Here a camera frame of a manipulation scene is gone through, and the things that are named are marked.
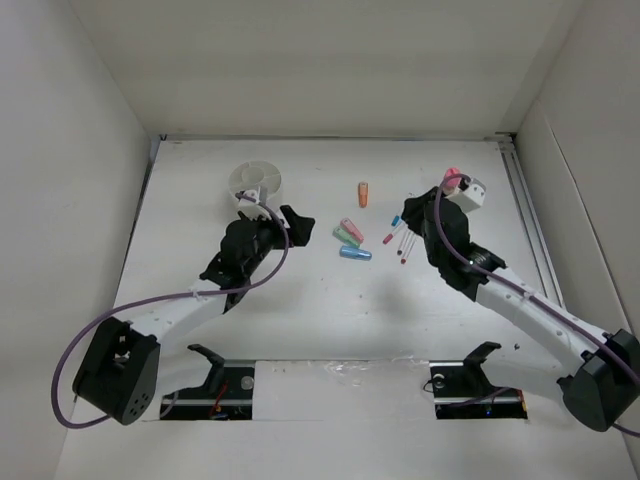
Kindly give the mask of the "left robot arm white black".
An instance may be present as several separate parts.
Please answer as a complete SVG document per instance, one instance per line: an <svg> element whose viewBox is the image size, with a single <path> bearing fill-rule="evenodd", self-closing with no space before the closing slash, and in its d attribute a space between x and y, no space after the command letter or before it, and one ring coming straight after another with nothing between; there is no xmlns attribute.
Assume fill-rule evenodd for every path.
<svg viewBox="0 0 640 480"><path fill-rule="evenodd" d="M202 324L221 316L256 288L251 277L269 253L306 246L315 221L284 205L264 219L240 215L220 250L186 293L152 298L154 309L131 320L109 313L97 329L72 384L73 392L122 425L137 421L157 393L161 355Z"/></svg>

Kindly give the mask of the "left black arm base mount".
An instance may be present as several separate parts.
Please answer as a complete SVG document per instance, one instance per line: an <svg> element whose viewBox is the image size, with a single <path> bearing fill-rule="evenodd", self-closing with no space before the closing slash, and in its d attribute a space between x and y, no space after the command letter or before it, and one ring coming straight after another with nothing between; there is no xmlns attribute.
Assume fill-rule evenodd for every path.
<svg viewBox="0 0 640 480"><path fill-rule="evenodd" d="M249 421L253 418L255 363L227 361L200 344L187 349L206 360L206 376L162 395L164 421Z"/></svg>

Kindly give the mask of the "blue highlighter marker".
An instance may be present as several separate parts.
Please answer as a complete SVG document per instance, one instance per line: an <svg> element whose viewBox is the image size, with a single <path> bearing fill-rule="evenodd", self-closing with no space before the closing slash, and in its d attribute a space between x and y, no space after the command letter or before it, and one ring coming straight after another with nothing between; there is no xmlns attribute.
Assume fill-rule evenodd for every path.
<svg viewBox="0 0 640 480"><path fill-rule="evenodd" d="M371 261L372 253L366 250L362 250L357 247L343 245L339 250L339 255L342 258L350 260Z"/></svg>

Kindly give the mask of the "pink glue bottle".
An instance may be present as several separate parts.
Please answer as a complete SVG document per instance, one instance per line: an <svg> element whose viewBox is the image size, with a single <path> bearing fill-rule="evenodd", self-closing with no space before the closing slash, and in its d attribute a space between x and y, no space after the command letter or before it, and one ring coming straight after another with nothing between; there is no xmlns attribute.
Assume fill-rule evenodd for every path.
<svg viewBox="0 0 640 480"><path fill-rule="evenodd" d="M456 191L461 181L460 174L461 171L456 167L451 167L446 170L443 178L443 192L445 195L450 195Z"/></svg>

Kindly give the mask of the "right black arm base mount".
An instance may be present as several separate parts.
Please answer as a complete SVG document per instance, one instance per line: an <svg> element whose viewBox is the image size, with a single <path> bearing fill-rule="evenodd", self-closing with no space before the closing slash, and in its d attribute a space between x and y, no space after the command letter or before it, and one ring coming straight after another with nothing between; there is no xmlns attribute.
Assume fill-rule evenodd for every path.
<svg viewBox="0 0 640 480"><path fill-rule="evenodd" d="M430 377L422 391L433 396L438 420L528 419L522 392L492 385L481 369L500 348L496 342L484 342L462 360L429 362Z"/></svg>

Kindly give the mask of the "red capped white pen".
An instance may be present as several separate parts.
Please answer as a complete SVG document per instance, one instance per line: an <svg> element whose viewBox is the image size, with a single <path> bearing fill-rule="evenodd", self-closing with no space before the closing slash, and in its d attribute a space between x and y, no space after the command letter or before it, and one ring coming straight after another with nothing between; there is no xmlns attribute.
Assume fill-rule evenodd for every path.
<svg viewBox="0 0 640 480"><path fill-rule="evenodd" d="M406 241L406 244L404 246L404 249L402 251L401 260L400 260L400 263L402 265L407 263L407 261L409 259L409 256L410 256L410 254L411 254L411 252L412 252L412 250L414 248L415 243L416 243L416 235L415 234L411 234L408 237L408 239Z"/></svg>

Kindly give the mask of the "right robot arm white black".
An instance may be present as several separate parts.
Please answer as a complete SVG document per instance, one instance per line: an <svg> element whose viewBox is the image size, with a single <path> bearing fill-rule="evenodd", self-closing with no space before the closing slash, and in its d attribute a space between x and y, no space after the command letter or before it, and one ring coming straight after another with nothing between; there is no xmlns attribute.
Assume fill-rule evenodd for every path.
<svg viewBox="0 0 640 480"><path fill-rule="evenodd" d="M405 200L402 221L422 239L429 264L453 290L509 321L547 352L540 360L486 341L468 354L462 381L492 397L500 389L531 392L558 403L587 428L605 432L639 397L639 340L607 332L549 301L503 259L474 243L464 192L432 188Z"/></svg>

